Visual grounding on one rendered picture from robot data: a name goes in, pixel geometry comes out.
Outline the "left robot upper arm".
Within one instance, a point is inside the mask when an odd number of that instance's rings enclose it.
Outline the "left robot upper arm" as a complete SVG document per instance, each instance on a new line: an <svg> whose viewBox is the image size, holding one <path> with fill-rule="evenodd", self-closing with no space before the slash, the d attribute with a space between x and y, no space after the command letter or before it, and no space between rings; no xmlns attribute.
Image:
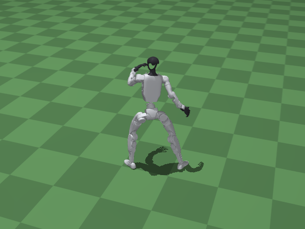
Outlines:
<svg viewBox="0 0 305 229"><path fill-rule="evenodd" d="M144 75L137 74L133 77L130 82L128 83L129 86L134 86L136 83L141 83L144 80Z"/></svg>

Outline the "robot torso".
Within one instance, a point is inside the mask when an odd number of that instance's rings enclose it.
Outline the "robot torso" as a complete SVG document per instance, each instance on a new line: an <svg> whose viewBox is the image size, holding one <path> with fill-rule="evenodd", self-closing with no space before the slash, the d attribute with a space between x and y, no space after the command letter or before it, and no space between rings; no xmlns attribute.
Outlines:
<svg viewBox="0 0 305 229"><path fill-rule="evenodd" d="M150 73L150 72L149 72ZM147 109L145 109L145 113L147 114L146 120L154 120L159 118L158 108L155 108L153 102L157 102L158 98L161 95L161 88L163 78L159 74L158 76L150 76L149 73L145 73L144 80L142 81L142 96L144 101L147 103Z"/></svg>

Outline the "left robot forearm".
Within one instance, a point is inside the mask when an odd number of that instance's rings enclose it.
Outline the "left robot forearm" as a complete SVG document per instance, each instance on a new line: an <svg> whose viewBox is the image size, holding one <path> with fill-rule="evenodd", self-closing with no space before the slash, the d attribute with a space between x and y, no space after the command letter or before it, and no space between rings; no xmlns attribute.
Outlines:
<svg viewBox="0 0 305 229"><path fill-rule="evenodd" d="M133 77L135 77L135 74L137 73L137 71L135 72L134 69L135 69L135 68L132 69L132 71L131 71L131 73L130 73L130 76L129 76L129 78L128 78L128 82L127 82L127 83L129 83L130 80L131 80Z"/></svg>

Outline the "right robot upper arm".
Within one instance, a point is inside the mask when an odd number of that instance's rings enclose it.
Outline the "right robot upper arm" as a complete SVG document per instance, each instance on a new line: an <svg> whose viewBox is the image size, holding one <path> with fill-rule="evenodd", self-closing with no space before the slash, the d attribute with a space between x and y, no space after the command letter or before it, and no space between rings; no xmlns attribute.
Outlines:
<svg viewBox="0 0 305 229"><path fill-rule="evenodd" d="M164 75L162 75L162 78L163 78L163 82L162 83L165 86L165 89L166 89L166 91L168 93L168 97L170 99L174 98L172 87L171 87L170 82L169 82L169 78L167 76L164 76Z"/></svg>

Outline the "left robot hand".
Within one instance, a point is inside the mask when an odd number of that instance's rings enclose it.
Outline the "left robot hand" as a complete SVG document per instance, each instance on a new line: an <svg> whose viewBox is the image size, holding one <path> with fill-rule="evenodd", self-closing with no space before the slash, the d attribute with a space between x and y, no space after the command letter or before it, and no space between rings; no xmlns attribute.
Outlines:
<svg viewBox="0 0 305 229"><path fill-rule="evenodd" d="M145 67L145 66L147 66L147 64L146 64L146 63L143 63L143 64L138 65L137 67L135 67L134 71L135 71L135 72L138 71L138 69L141 68L142 66Z"/></svg>

